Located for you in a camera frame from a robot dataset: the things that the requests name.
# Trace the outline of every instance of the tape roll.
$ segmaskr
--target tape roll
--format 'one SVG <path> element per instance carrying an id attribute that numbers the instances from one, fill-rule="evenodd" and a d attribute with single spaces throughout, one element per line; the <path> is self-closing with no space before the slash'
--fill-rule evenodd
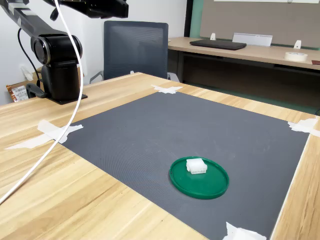
<path id="1" fill-rule="evenodd" d="M 308 54 L 300 52 L 286 52 L 284 59 L 295 62 L 304 62 L 307 60 Z"/>

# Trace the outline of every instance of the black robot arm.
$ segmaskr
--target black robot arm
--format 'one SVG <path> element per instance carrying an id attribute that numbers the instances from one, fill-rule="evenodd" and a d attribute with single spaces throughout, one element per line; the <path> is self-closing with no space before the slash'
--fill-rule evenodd
<path id="1" fill-rule="evenodd" d="M 54 0 L 44 0 L 55 6 Z M 89 18 L 127 18 L 129 6 L 126 0 L 58 0 Z M 32 83 L 28 83 L 29 97 L 47 97 L 59 104 L 78 99 L 80 86 L 77 71 L 77 56 L 67 33 L 55 30 L 27 7 L 29 0 L 0 0 L 5 13 L 31 37 L 31 49 L 44 66 L 41 70 L 44 93 Z M 58 17 L 54 9 L 50 18 Z M 82 45 L 72 36 L 80 57 Z"/>

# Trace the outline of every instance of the black rubber mat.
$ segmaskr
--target black rubber mat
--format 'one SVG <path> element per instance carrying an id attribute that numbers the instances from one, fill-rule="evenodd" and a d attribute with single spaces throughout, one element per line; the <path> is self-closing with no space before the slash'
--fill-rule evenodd
<path id="1" fill-rule="evenodd" d="M 270 237 L 308 134 L 286 121 L 187 94 L 154 93 L 74 123 L 68 149 L 112 175 L 209 239 L 226 222 Z M 220 164 L 224 195 L 196 199 L 171 183 L 179 158 Z"/>

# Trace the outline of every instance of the desk leg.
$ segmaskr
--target desk leg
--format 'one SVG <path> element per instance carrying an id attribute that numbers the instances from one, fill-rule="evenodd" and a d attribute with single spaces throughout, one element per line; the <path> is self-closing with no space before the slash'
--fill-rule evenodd
<path id="1" fill-rule="evenodd" d="M 183 83 L 183 72 L 184 72 L 184 52 L 179 51 L 178 54 L 178 65 L 177 65 L 177 77 L 180 83 Z"/>

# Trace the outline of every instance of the green lid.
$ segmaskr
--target green lid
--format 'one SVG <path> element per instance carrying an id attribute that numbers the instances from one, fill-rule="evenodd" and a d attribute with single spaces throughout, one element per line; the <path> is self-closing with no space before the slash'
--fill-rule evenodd
<path id="1" fill-rule="evenodd" d="M 202 159 L 206 173 L 191 174 L 187 171 L 187 159 Z M 229 186 L 227 172 L 217 163 L 199 156 L 182 157 L 172 163 L 170 178 L 183 194 L 196 199 L 215 199 L 223 195 Z"/>

